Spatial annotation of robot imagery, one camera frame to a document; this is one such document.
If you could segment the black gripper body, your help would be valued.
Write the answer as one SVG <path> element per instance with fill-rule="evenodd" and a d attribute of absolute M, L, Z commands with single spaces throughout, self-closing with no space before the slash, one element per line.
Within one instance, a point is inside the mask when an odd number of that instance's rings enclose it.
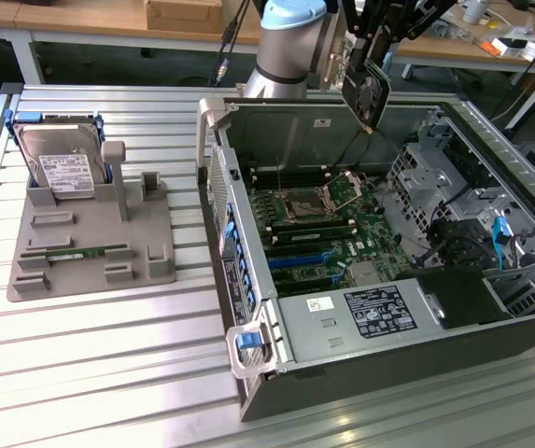
<path fill-rule="evenodd" d="M 416 1 L 373 0 L 374 23 L 416 23 L 419 12 Z"/>

